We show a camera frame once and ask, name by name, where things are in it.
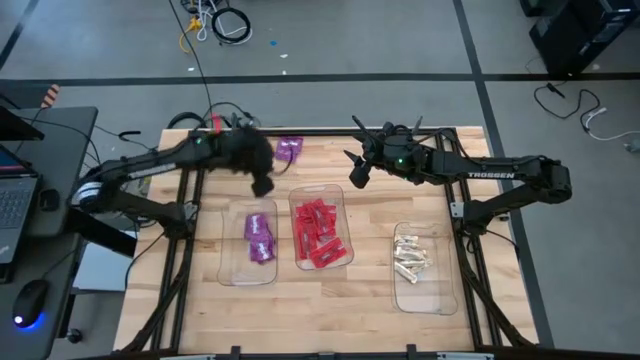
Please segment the black computer mouse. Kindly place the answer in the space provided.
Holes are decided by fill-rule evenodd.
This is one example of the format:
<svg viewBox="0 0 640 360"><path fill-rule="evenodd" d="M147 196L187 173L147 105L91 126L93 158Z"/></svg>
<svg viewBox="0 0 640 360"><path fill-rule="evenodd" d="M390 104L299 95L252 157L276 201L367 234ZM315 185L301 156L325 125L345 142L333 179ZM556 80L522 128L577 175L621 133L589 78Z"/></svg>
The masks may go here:
<svg viewBox="0 0 640 360"><path fill-rule="evenodd" d="M30 328L38 322L48 289L49 283L45 279L32 280L21 288L12 308L12 320L17 328Z"/></svg>

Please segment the black equipment cabinet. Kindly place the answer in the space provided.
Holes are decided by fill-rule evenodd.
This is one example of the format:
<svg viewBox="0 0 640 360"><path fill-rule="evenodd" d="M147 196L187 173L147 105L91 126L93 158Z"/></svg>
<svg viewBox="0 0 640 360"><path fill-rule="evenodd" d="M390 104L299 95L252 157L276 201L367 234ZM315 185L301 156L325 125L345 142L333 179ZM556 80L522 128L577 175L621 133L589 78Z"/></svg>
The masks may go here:
<svg viewBox="0 0 640 360"><path fill-rule="evenodd" d="M581 73L640 19L640 0L543 0L529 37L550 75Z"/></svg>

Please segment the small black desk device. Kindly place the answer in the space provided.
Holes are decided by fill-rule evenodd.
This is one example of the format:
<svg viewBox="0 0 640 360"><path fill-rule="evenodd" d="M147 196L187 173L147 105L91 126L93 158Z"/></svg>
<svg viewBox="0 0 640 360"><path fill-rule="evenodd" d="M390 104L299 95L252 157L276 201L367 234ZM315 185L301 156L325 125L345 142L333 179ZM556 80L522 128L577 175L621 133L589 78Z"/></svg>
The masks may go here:
<svg viewBox="0 0 640 360"><path fill-rule="evenodd" d="M39 193L39 209L43 212L55 212L60 206L60 194L55 189L45 189Z"/></svg>

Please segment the clear plastic bin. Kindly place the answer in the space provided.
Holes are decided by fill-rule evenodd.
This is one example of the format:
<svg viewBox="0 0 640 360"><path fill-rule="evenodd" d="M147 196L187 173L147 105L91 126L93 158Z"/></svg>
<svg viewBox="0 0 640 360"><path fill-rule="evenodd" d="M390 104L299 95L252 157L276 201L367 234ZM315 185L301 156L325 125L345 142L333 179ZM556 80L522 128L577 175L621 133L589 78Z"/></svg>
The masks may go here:
<svg viewBox="0 0 640 360"><path fill-rule="evenodd" d="M337 208L337 216L336 216L336 233L337 236L342 240L344 247L347 250L347 254L329 264L325 268L315 268L309 259L309 255L312 251L309 252L308 258L306 260L298 260L297 259L297 245L295 240L295 208L303 203L313 202L316 199L322 199L327 204L334 204ZM293 234L293 242L295 249L295 263L297 267L303 271L314 271L314 270L328 270L332 268L343 267L350 264L354 258L354 250L351 244L350 231L348 226L348 219L345 210L344 204L344 193L342 188L336 184L327 184L327 185L317 185L317 186L308 186L308 187L300 187L291 191L289 194L289 207L291 214L291 222L292 222L292 234ZM315 222L305 222L307 224L313 224L316 227ZM319 241L318 247L324 245L326 242Z"/></svg>
<svg viewBox="0 0 640 360"><path fill-rule="evenodd" d="M418 273L411 284L394 271L394 243L399 235L419 236L417 250L421 250L433 264ZM391 245L391 279L395 307L406 313L449 316L458 308L452 275L451 236L438 223L401 222L394 228Z"/></svg>
<svg viewBox="0 0 640 360"><path fill-rule="evenodd" d="M252 262L249 240L244 236L245 217L264 213L274 239L276 257L264 264ZM223 234L218 281L225 286L256 286L276 281L278 275L277 205L268 198L232 199L222 213Z"/></svg>

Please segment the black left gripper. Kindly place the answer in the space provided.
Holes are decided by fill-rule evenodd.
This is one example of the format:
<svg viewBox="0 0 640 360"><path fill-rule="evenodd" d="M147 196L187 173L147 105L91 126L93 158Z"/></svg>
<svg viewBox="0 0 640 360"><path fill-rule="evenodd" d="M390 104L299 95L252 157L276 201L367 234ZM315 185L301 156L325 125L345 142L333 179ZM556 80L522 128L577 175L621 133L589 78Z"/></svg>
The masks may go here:
<svg viewBox="0 0 640 360"><path fill-rule="evenodd" d="M266 138L255 128L243 127L227 132L220 142L224 168L258 175L275 173L277 137Z"/></svg>

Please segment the pale grey panel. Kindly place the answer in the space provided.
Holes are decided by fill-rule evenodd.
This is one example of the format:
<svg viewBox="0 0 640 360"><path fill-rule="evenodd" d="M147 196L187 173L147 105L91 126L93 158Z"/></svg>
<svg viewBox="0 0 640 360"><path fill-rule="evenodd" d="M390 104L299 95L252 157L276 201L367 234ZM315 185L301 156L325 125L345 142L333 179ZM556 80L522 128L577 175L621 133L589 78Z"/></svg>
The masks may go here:
<svg viewBox="0 0 640 360"><path fill-rule="evenodd" d="M84 250L73 286L80 290L125 290L125 275L132 259L90 243Z"/></svg>

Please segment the black tilted screen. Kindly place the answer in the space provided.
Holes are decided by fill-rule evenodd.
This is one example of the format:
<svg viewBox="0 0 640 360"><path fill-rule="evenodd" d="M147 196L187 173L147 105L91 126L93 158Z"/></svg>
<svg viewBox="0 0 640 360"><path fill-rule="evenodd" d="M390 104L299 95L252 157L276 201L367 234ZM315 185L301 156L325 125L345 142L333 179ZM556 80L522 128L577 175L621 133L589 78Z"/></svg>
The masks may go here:
<svg viewBox="0 0 640 360"><path fill-rule="evenodd" d="M41 131L0 106L0 141L40 141L44 138Z"/></svg>

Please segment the orange black striped object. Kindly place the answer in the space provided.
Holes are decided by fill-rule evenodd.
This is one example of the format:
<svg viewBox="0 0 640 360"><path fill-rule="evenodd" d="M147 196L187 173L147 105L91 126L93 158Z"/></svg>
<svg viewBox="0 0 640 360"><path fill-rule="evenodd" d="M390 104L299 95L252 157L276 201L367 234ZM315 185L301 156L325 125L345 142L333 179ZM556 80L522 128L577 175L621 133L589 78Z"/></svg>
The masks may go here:
<svg viewBox="0 0 640 360"><path fill-rule="evenodd" d="M47 92L45 93L40 107L51 108L55 104L57 97L59 95L59 92L60 92L60 86L57 84L52 84L47 90Z"/></svg>

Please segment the white flat strip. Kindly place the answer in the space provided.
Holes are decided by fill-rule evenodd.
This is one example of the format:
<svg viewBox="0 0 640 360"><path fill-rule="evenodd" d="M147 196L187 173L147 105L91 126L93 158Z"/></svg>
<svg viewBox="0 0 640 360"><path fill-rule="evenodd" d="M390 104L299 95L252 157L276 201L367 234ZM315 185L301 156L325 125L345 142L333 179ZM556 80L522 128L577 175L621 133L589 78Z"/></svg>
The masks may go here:
<svg viewBox="0 0 640 360"><path fill-rule="evenodd" d="M436 360L495 360L493 354L478 352L437 352Z"/></svg>

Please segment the grey laptop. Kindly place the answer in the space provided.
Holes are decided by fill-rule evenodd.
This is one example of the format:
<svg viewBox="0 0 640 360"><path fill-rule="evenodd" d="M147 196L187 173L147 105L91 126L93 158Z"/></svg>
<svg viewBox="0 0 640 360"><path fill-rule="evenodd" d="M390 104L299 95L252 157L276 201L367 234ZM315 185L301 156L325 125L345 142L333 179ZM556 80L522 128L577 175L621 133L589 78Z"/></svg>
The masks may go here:
<svg viewBox="0 0 640 360"><path fill-rule="evenodd" d="M0 284L11 281L13 261L40 177L0 145Z"/></svg>

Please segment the dark grey desk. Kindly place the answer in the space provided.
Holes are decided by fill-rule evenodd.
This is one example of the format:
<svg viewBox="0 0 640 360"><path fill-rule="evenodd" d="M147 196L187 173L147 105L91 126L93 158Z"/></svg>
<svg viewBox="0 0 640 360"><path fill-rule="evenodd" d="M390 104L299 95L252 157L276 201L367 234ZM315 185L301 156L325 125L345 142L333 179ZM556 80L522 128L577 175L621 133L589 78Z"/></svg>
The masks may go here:
<svg viewBox="0 0 640 360"><path fill-rule="evenodd" d="M11 281L0 284L0 360L44 360L60 332L84 245L83 237L72 230L75 213L66 205L66 199L83 165L97 109L27 109L17 114L34 118L34 126L45 138L5 144L40 174L40 184L12 263ZM45 189L55 189L60 194L60 206L55 212L39 209L39 193ZM17 328L12 320L13 303L21 288L35 279L49 283L43 313L32 327Z"/></svg>

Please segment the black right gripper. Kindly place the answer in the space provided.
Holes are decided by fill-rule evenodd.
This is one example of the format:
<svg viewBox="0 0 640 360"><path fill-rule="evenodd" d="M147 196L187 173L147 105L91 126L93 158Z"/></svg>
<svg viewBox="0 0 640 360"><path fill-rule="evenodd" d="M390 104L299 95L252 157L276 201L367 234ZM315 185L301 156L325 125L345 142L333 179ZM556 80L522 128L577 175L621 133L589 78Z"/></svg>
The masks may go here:
<svg viewBox="0 0 640 360"><path fill-rule="evenodd" d="M383 129L373 133L356 115L351 119L360 129L360 135L354 138L364 144L369 141L374 144L372 164L376 169L386 171L389 175L403 178L411 183L425 183L427 176L423 172L426 161L426 148L415 136L411 135L412 128L405 125L384 124ZM353 162L355 168L371 167L360 155L348 150L344 154Z"/></svg>

